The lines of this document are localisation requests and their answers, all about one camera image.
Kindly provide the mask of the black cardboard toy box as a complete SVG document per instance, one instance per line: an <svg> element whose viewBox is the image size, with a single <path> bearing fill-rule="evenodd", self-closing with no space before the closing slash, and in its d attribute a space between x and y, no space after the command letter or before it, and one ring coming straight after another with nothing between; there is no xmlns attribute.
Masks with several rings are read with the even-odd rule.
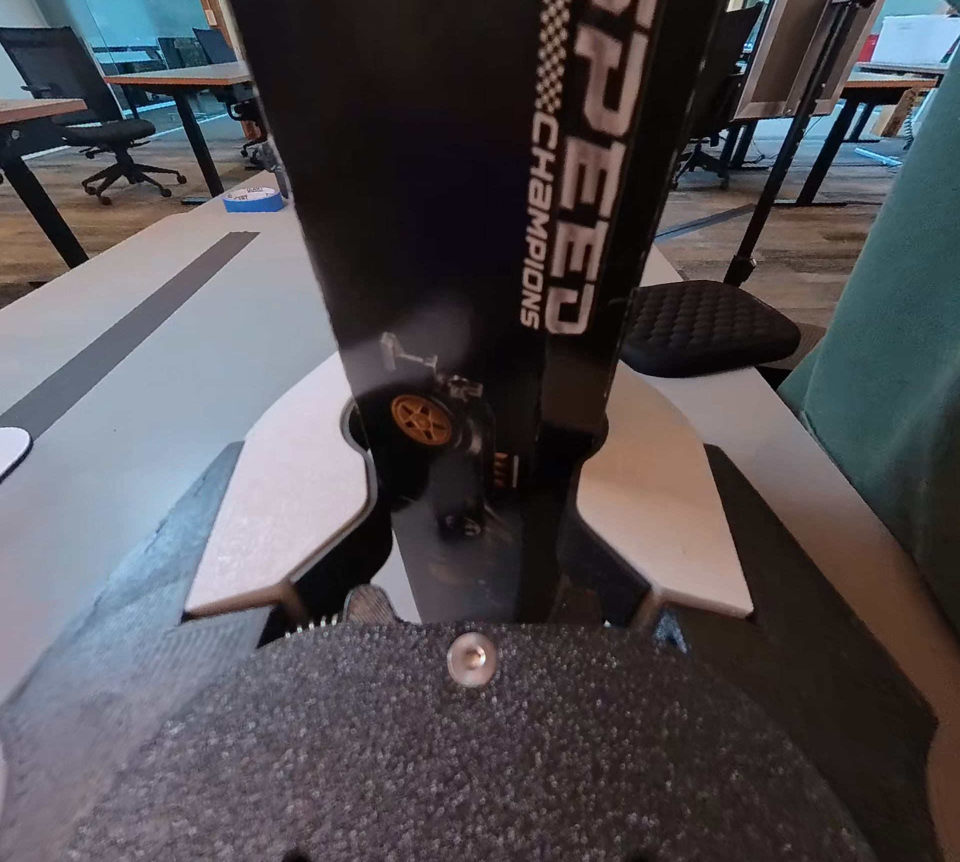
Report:
<svg viewBox="0 0 960 862"><path fill-rule="evenodd" d="M423 621L559 620L726 0L229 0Z"/></svg>

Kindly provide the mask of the white tablet stand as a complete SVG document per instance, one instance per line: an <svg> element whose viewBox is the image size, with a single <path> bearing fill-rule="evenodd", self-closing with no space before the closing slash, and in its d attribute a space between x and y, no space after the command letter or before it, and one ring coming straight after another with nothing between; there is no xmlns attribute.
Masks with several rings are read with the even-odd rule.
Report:
<svg viewBox="0 0 960 862"><path fill-rule="evenodd" d="M30 453L34 440L31 434L16 426L2 426L0 429L1 472L3 482Z"/></svg>

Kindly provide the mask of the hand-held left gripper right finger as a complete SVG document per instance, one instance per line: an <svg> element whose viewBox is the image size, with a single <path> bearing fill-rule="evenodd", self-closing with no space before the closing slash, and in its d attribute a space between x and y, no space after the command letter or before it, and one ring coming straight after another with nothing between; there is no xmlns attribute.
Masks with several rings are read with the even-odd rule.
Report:
<svg viewBox="0 0 960 862"><path fill-rule="evenodd" d="M605 436L571 485L558 562L570 619L627 628L670 606L735 620L754 611L699 434L629 367L616 370Z"/></svg>

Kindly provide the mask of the blue tape roll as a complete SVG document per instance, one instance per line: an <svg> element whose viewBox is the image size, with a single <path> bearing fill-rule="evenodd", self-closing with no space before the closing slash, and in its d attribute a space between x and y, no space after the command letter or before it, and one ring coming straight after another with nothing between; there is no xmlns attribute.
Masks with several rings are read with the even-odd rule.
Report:
<svg viewBox="0 0 960 862"><path fill-rule="evenodd" d="M274 213L282 211L285 198L271 186L237 188L222 196L222 205L228 213Z"/></svg>

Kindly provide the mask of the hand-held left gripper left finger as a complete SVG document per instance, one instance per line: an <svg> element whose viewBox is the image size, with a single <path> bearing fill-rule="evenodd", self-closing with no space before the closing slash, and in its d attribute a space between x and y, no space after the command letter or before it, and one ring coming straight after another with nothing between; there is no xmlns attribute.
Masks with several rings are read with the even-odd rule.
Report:
<svg viewBox="0 0 960 862"><path fill-rule="evenodd" d="M390 509L354 395L332 354L247 432L186 598L191 619L278 610L330 621L374 580L393 547Z"/></svg>

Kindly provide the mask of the black tape strip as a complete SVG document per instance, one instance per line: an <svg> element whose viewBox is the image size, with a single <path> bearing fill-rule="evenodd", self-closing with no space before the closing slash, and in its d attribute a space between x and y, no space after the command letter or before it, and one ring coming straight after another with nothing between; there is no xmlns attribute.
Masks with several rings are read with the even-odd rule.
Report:
<svg viewBox="0 0 960 862"><path fill-rule="evenodd" d="M42 436L258 237L230 231L1 415L3 428Z"/></svg>

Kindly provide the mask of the black office chair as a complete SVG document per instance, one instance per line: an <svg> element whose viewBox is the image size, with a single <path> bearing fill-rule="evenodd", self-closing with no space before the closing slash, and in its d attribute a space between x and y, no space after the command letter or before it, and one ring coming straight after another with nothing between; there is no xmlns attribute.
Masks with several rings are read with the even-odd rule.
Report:
<svg viewBox="0 0 960 862"><path fill-rule="evenodd" d="M194 28L194 34L209 65L233 64L237 61L234 49L219 29ZM259 147L267 141L267 132L254 88L249 83L235 83L231 86L215 86L210 90L214 97L226 106L231 119L252 124L252 135L244 129L246 142L241 148L241 155L248 159L251 168L261 169Z"/></svg>
<svg viewBox="0 0 960 862"><path fill-rule="evenodd" d="M678 160L670 188L676 190L681 176L696 168L714 174L721 189L730 185L730 156L706 153L707 143L717 145L721 134L735 121L742 92L743 70L739 62L751 32L764 12L765 4L755 3L736 11L722 13L714 29L691 105L689 146Z"/></svg>
<svg viewBox="0 0 960 862"><path fill-rule="evenodd" d="M54 117L62 141L92 160L103 154L114 163L81 182L83 190L100 204L110 206L105 193L119 180L128 184L149 184L164 198L171 190L155 174L186 176L176 169L143 165L131 156L131 149L147 143L156 133L153 123L127 119L86 44L73 28L1 28L1 43L23 81L23 89L39 101L78 99L84 109Z"/></svg>

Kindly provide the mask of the wooden desk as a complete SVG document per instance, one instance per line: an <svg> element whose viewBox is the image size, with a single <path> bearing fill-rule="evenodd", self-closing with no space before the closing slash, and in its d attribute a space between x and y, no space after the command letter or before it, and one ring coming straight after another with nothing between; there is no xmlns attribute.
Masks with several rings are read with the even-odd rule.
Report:
<svg viewBox="0 0 960 862"><path fill-rule="evenodd" d="M841 107L822 143L798 196L786 208L838 208L843 200L819 200L819 193L838 154L851 146L859 158L897 168L902 160L882 150L886 139L913 142L916 115L923 110L948 71L945 62L895 64L866 62L855 67L841 92Z"/></svg>
<svg viewBox="0 0 960 862"><path fill-rule="evenodd" d="M209 196L186 197L185 206L198 206L213 197L221 196L225 189L211 156L191 100L205 90L224 90L229 102L255 99L254 81L248 66L243 61L162 69L138 74L105 75L103 80L113 87L140 88L174 100L186 138L190 144L198 168L207 186Z"/></svg>
<svg viewBox="0 0 960 862"><path fill-rule="evenodd" d="M21 126L81 112L86 104L78 99L1 100L1 168L20 201L69 269L77 268L89 256L54 202L17 150L15 135Z"/></svg>

